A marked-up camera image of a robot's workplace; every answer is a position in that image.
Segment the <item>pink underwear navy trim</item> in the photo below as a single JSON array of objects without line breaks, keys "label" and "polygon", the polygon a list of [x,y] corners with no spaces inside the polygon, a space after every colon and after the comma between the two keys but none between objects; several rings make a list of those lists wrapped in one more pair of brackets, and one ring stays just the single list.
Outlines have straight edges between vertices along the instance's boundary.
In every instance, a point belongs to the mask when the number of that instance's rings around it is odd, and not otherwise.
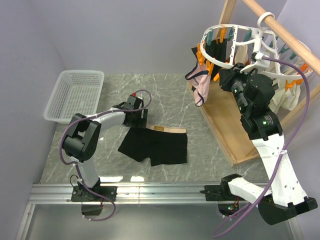
[{"label": "pink underwear navy trim", "polygon": [[200,65],[196,62],[195,67],[185,75],[185,79],[191,84],[194,102],[201,107],[208,99],[211,75],[206,64]]}]

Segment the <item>black boxer briefs tan waistband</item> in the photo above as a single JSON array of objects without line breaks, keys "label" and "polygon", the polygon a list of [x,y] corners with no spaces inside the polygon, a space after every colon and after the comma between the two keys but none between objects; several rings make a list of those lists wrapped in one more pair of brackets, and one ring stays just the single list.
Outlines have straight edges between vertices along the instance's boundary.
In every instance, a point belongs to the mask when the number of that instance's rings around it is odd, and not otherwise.
[{"label": "black boxer briefs tan waistband", "polygon": [[118,151],[136,162],[149,158],[154,167],[186,164],[187,147],[185,128],[148,124],[146,128],[130,128]]}]

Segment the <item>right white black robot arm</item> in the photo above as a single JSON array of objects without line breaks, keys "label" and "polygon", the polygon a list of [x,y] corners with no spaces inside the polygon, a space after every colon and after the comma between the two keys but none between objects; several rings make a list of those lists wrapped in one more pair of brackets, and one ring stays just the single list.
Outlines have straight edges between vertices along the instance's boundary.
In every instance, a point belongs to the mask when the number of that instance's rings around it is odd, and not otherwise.
[{"label": "right white black robot arm", "polygon": [[256,68],[243,71],[238,63],[220,69],[219,85],[231,92],[241,113],[241,125],[257,149],[269,178],[267,189],[246,181],[239,174],[222,178],[220,194],[226,200],[238,196],[257,203],[259,213],[269,225],[275,225],[318,207],[300,185],[286,149],[283,129],[269,104],[275,95],[273,81]]}]

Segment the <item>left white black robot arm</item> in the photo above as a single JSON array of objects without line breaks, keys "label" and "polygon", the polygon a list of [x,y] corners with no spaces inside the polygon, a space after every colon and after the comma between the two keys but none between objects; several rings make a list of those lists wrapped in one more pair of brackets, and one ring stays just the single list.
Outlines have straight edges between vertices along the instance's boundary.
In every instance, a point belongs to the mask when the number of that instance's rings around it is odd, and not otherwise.
[{"label": "left white black robot arm", "polygon": [[89,201],[96,201],[101,195],[101,181],[92,160],[100,134],[115,126],[145,128],[149,104],[134,92],[106,111],[72,117],[60,138],[59,157],[64,165],[76,168],[79,188]]}]

